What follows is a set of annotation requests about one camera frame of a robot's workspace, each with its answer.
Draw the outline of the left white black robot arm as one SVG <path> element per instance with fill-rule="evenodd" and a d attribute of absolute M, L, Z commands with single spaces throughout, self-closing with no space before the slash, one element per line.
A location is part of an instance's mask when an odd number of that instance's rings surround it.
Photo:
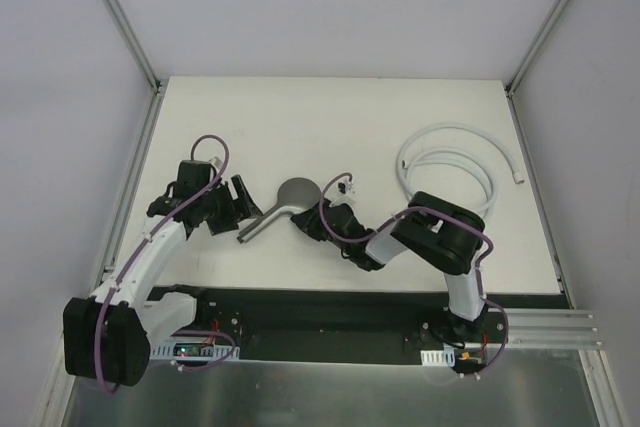
<path fill-rule="evenodd" d="M 181 328 L 204 334 L 210 310 L 188 293 L 169 292 L 146 301 L 171 258 L 192 233 L 206 225 L 211 235 L 238 229 L 261 215 L 240 175 L 221 178 L 222 169 L 183 160 L 177 177 L 148 207 L 136 247 L 86 298 L 71 298 L 63 310 L 64 365 L 68 374 L 136 385 L 152 351 Z"/>

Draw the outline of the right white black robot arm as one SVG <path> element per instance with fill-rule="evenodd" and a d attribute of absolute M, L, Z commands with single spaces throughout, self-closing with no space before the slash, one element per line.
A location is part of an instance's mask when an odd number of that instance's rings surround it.
<path fill-rule="evenodd" d="M 481 217 L 425 192 L 410 199 L 407 208 L 374 230 L 365 227 L 346 203 L 324 199 L 291 222 L 309 238 L 336 246 L 341 257 L 359 269 L 379 271 L 410 252 L 441 272 L 448 292 L 448 310 L 429 322 L 432 335 L 461 348 L 486 328 L 488 310 L 481 275 L 481 259 L 491 253 Z"/>

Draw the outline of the grey shower head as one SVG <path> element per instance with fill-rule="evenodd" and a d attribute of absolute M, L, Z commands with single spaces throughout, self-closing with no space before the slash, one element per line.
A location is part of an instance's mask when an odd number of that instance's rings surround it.
<path fill-rule="evenodd" d="M 242 229 L 237 241 L 247 243 L 282 216 L 296 215 L 312 208 L 321 197 L 319 186 L 312 180 L 294 177 L 284 181 L 278 188 L 275 204 L 261 216 Z"/>

